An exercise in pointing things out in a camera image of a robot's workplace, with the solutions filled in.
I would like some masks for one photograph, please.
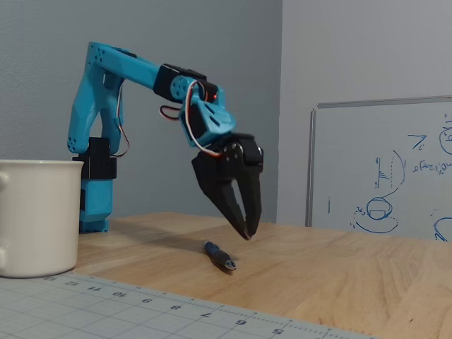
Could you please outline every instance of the cable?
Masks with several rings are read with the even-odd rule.
[[[187,126],[187,129],[189,130],[189,134],[191,139],[193,140],[193,142],[195,143],[195,145],[202,150],[203,152],[212,155],[213,157],[220,157],[221,153],[217,153],[214,152],[213,150],[209,150],[207,148],[204,148],[195,138],[195,136],[193,135],[193,131],[191,130],[191,126],[190,126],[190,122],[189,122],[189,108],[190,108],[190,103],[191,103],[191,92],[193,91],[193,87],[199,83],[201,85],[201,87],[203,88],[204,93],[206,93],[206,89],[204,88],[204,85],[197,81],[194,80],[190,83],[189,88],[186,92],[186,97],[185,97],[185,124]]]
[[[127,142],[127,149],[121,153],[121,154],[114,154],[112,157],[124,157],[127,151],[130,148],[130,142],[126,136],[126,133],[124,132],[124,127],[121,124],[121,119],[119,118],[119,108],[121,107],[121,101],[122,101],[122,86],[124,84],[124,80],[122,81],[121,85],[119,86],[119,92],[118,92],[118,103],[116,103],[116,118],[118,119],[118,128],[121,134],[124,136],[124,139],[126,139]]]
[[[171,111],[180,111],[180,108],[167,106],[167,105],[160,106],[160,108],[159,108],[160,115],[163,118],[165,118],[166,120],[170,120],[170,121],[177,121],[177,120],[179,120],[179,117],[171,117],[170,115],[166,114],[163,109],[169,109]]]

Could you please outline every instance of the red wire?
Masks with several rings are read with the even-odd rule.
[[[177,120],[179,120],[178,117],[171,117],[170,115],[166,114],[166,113],[163,111],[164,108],[165,108],[165,109],[170,109],[170,110],[172,110],[172,111],[179,111],[180,108],[176,108],[176,107],[171,107],[171,106],[163,105],[163,106],[160,106],[160,109],[159,109],[160,115],[161,115],[162,117],[164,117],[165,119],[168,119],[168,120],[171,120],[171,121],[177,121]]]
[[[186,101],[186,112],[185,112],[186,120],[187,120],[187,125],[188,125],[187,127],[188,127],[189,129],[191,129],[191,126],[190,126],[190,124],[189,124],[189,118],[190,118],[189,113],[190,113],[190,106],[191,106],[191,95],[192,95],[192,92],[193,92],[193,88],[194,88],[195,84],[197,84],[197,83],[199,83],[199,84],[201,85],[202,89],[205,91],[205,93],[207,93],[207,92],[206,92],[206,89],[204,88],[204,85],[203,85],[200,81],[196,81],[196,82],[190,87],[188,99],[187,99],[187,101]],[[199,144],[196,142],[195,139],[194,139],[194,142],[195,142],[196,146],[198,146],[198,148],[199,148],[200,150],[202,150],[203,152],[209,154],[210,156],[212,156],[212,157],[220,157],[220,156],[221,156],[221,153],[215,152],[215,151],[213,151],[213,150],[209,150],[209,149],[204,148],[203,146],[199,145]]]
[[[130,142],[129,142],[129,139],[127,138],[126,132],[124,131],[124,127],[122,126],[122,124],[119,125],[119,130],[122,132],[122,135],[124,136],[124,139],[126,139],[127,149],[121,154],[114,154],[114,155],[112,155],[112,157],[124,157],[125,154],[127,153],[127,151],[130,148]]]

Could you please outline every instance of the blue marker drawing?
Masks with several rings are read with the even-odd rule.
[[[398,162],[400,161],[400,171],[396,171],[398,167]],[[388,201],[388,197],[397,192],[397,190],[405,182],[405,166],[406,161],[402,160],[402,157],[393,150],[393,157],[391,161],[391,177],[387,177],[381,171],[381,158],[377,158],[376,162],[379,164],[379,180],[375,183],[376,188],[379,187],[380,179],[390,179],[391,180],[391,191],[383,196],[376,196],[369,200],[366,204],[366,208],[361,208],[357,206],[353,217],[353,223],[351,225],[353,228],[358,226],[364,231],[370,233],[389,233],[394,231],[394,229],[399,225],[398,220],[392,216],[393,206]],[[398,177],[394,178],[394,173],[400,173],[400,182]]]
[[[366,212],[372,220],[383,220],[393,212],[393,206],[385,198],[376,197],[367,203]]]
[[[377,159],[375,159],[375,162],[379,165],[379,178],[375,182],[375,189],[379,189],[380,188],[380,179],[389,180],[390,178],[380,170],[381,169],[381,158],[378,157]]]
[[[367,228],[361,226],[358,222],[356,222],[356,225],[358,225],[360,228],[362,228],[364,231],[368,231],[369,233],[377,233],[377,234],[384,234],[384,233],[389,233],[392,232],[396,229],[396,227],[398,226],[398,220],[391,217],[392,220],[395,221],[395,225],[393,226],[393,228],[391,228],[390,230],[385,230],[385,231],[372,231],[372,230],[368,230]]]
[[[449,167],[452,167],[452,162],[438,162],[435,165],[431,165],[431,164],[427,164],[427,162],[425,160],[420,160],[419,166],[416,165],[414,167],[413,173],[414,172],[422,172],[424,170],[430,170],[433,173],[444,174]]]
[[[452,141],[452,130],[451,127],[443,127],[443,131],[439,134],[439,144],[444,152],[452,155],[452,143],[448,143],[448,141]]]
[[[441,228],[442,228],[442,227],[444,227],[444,225],[446,225],[446,227],[448,226],[447,229],[452,228],[452,217],[444,217],[444,218],[438,219],[437,221],[434,222],[433,228],[435,229],[435,239],[436,240],[440,239],[443,242],[448,242],[446,237],[438,229],[439,226],[441,226]]]
[[[422,142],[425,140],[425,138],[427,137],[427,136],[416,136],[415,134],[408,134],[408,136],[415,136],[416,138],[421,138],[421,140],[419,140],[419,141],[412,147],[413,150],[414,150],[420,143],[422,143]]]

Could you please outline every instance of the white wire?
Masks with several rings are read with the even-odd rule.
[[[196,147],[198,147],[200,150],[202,150],[203,152],[212,155],[213,157],[219,157],[221,156],[220,153],[214,152],[212,150],[208,150],[207,148],[204,148],[195,138],[195,135],[193,135],[193,131],[191,130],[191,126],[189,123],[189,106],[190,106],[190,101],[191,101],[191,90],[193,89],[193,87],[199,83],[202,88],[204,89],[204,91],[206,91],[206,89],[204,88],[203,84],[200,83],[197,80],[194,80],[190,83],[189,88],[186,91],[186,96],[185,96],[185,124],[187,129],[189,130],[189,134],[191,137],[191,140],[193,140],[193,142],[195,143]]]
[[[123,86],[124,83],[125,83],[125,81],[123,81],[123,82],[121,83],[121,85],[119,86],[118,102],[116,103],[116,117],[117,117],[117,119],[118,119],[118,128],[119,128],[119,131],[120,131],[121,134],[124,136],[124,139],[126,139],[126,142],[127,142],[127,149],[126,149],[122,154],[119,154],[119,155],[113,155],[114,157],[123,157],[123,156],[127,153],[127,151],[129,150],[129,148],[130,148],[129,140],[128,140],[128,138],[127,138],[125,132],[124,132],[124,129],[122,128],[121,119],[119,118],[119,113],[120,113],[120,112],[119,112],[119,108],[120,108],[120,106],[121,106],[121,101],[122,101],[122,86]]]

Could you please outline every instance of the white wall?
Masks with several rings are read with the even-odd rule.
[[[452,93],[452,1],[284,0],[278,222],[304,224],[320,102]]]

